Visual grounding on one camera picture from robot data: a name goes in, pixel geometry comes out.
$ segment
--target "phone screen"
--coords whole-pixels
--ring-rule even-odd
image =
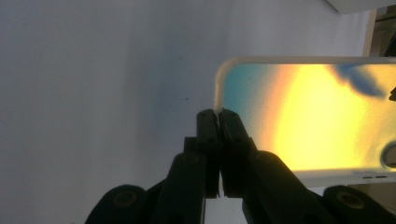
[[[395,87],[395,64],[240,63],[222,106],[292,171],[391,171],[381,156],[396,143]]]

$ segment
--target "clamp jaw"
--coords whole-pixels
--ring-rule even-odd
[[[395,102],[396,102],[396,87],[395,87],[395,89],[393,89],[393,91],[390,92],[390,97],[389,97],[389,99],[390,99],[391,101],[395,101]]]
[[[186,137],[165,180],[148,190],[124,185],[109,191],[86,223],[204,223],[205,199],[243,199],[249,224],[396,223],[364,193],[345,186],[323,197],[308,190],[275,154],[259,151],[239,116],[223,109],[197,115],[197,136]]]

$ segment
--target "phone case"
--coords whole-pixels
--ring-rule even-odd
[[[391,58],[235,58],[216,75],[214,110],[238,113],[308,187],[393,182],[395,87]]]

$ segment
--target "white surface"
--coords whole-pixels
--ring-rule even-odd
[[[82,223],[108,190],[149,188],[222,62],[360,56],[368,17],[317,0],[2,1],[1,223]],[[243,223],[240,208],[208,202],[206,223]]]
[[[369,9],[396,5],[396,0],[328,0],[339,12],[344,14],[362,12]]]

